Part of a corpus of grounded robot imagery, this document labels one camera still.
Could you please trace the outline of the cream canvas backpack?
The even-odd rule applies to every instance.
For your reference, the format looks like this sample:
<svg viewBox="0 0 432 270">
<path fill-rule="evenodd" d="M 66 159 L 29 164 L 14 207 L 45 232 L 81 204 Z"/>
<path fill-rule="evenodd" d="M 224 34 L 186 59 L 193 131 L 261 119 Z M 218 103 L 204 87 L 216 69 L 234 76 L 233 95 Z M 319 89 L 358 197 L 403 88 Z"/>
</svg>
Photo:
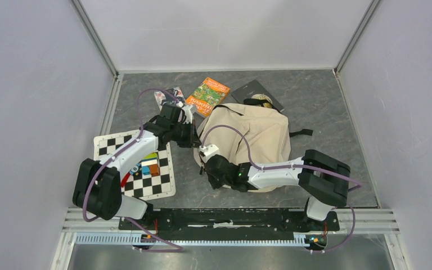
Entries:
<svg viewBox="0 0 432 270">
<path fill-rule="evenodd" d="M 204 145 L 214 144 L 220 154 L 235 165 L 249 161 L 279 163 L 289 160 L 290 138 L 311 136 L 313 131 L 289 131 L 288 118 L 272 107 L 224 103 L 214 107 L 197 128 Z"/>
</svg>

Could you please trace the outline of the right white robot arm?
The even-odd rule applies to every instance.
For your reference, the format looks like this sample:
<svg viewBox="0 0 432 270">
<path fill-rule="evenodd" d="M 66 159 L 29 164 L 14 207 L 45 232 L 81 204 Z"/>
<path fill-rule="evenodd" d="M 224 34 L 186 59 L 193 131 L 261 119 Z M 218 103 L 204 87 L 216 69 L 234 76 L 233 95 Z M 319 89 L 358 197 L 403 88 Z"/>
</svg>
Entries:
<svg viewBox="0 0 432 270">
<path fill-rule="evenodd" d="M 310 194 L 302 215 L 303 224 L 316 230 L 333 208 L 344 207 L 349 193 L 350 166 L 317 150 L 307 150 L 294 160 L 272 164 L 238 165 L 211 146 L 199 148 L 203 171 L 212 188 L 227 186 L 239 192 L 298 186 Z"/>
</svg>

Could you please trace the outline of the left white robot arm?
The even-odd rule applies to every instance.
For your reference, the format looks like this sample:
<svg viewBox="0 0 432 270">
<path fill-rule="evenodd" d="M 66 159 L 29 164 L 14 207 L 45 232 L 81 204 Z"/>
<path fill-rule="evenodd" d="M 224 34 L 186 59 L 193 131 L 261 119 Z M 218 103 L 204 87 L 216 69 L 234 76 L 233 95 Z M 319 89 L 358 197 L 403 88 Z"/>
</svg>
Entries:
<svg viewBox="0 0 432 270">
<path fill-rule="evenodd" d="M 132 218 L 140 229 L 154 223 L 149 203 L 122 193 L 121 181 L 147 155 L 163 149 L 170 141 L 181 148 L 200 145 L 196 132 L 194 105 L 165 104 L 159 115 L 141 125 L 139 133 L 101 160 L 82 161 L 73 193 L 73 204 L 83 210 L 83 219 L 92 222 L 113 217 Z"/>
</svg>

